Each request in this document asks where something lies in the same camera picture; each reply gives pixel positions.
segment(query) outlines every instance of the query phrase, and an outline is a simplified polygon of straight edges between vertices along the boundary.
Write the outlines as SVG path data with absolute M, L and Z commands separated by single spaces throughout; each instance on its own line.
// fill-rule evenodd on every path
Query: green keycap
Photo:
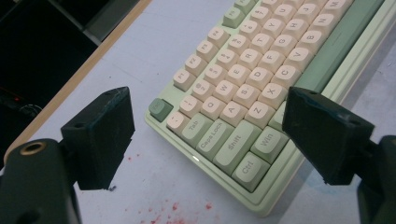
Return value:
M 233 179 L 249 192 L 253 192 L 269 168 L 270 164 L 248 152 L 233 172 Z
M 267 126 L 250 150 L 272 164 L 288 140 L 285 134 Z
M 270 119 L 268 122 L 268 125 L 277 129 L 280 132 L 282 131 L 282 122 L 283 122 L 283 116 L 285 114 L 285 106 L 286 106 L 286 101 L 280 105 L 279 109 L 275 112 L 274 116 Z
M 222 119 L 217 119 L 209 130 L 207 130 L 196 149 L 208 160 L 212 161 L 220 147 L 232 132 L 232 125 Z
M 206 131 L 212 125 L 213 120 L 207 118 L 203 114 L 196 114 L 181 132 L 181 137 L 191 147 L 196 148 L 199 140 L 204 136 Z
M 245 14 L 241 11 L 241 9 L 237 7 L 231 7 L 224 14 L 222 25 L 230 28 L 236 28 L 239 24 L 241 24 L 244 18 Z
M 159 98 L 155 98 L 148 106 L 150 115 L 159 122 L 163 122 L 163 120 L 166 118 L 166 116 L 168 116 L 172 109 L 172 105 L 168 104 L 165 100 Z
M 224 173 L 231 175 L 261 131 L 256 125 L 242 119 L 230 137 L 225 141 L 218 154 L 216 154 L 213 162 Z
M 233 3 L 233 5 L 241 9 L 241 11 L 245 15 L 247 15 L 254 7 L 254 5 L 256 5 L 256 2 L 254 0 L 236 0 L 235 3 Z

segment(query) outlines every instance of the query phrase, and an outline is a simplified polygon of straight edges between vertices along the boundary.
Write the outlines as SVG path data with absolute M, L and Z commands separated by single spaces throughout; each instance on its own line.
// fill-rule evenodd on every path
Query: mechanical keyboard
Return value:
M 267 216 L 304 160 L 282 132 L 288 88 L 341 103 L 394 23 L 395 0 L 236 0 L 146 122 Z

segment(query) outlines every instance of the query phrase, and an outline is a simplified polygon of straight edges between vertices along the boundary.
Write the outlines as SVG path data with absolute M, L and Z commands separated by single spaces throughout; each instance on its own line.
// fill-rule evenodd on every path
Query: dark background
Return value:
M 58 0 L 82 25 L 108 0 Z M 46 0 L 0 1 L 0 168 L 9 145 L 96 50 Z

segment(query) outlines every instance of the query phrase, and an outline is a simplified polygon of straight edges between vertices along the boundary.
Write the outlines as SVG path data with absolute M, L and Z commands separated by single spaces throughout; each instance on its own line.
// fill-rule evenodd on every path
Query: red speckle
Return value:
M 174 211 L 176 211 L 176 210 L 177 210 L 177 207 L 178 207 L 178 203 L 174 203 L 174 205 L 172 206 L 172 209 L 173 209 Z
M 206 204 L 206 210 L 210 210 L 210 209 L 212 209 L 212 207 L 213 207 L 212 203 Z
M 151 224 L 159 223 L 159 221 L 161 221 L 161 215 L 157 216 L 157 218 L 155 218 L 155 220 L 152 220 Z
M 167 221 L 166 224 L 186 224 L 186 221 L 184 221 L 184 219 L 177 219 L 173 221 Z

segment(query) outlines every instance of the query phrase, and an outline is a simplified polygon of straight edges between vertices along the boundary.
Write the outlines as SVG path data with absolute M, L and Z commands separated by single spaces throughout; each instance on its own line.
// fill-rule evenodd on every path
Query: screw hole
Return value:
M 21 150 L 21 155 L 22 156 L 31 156 L 36 154 L 37 152 L 43 150 L 46 148 L 46 143 L 45 142 L 35 142 L 30 145 L 27 145 Z

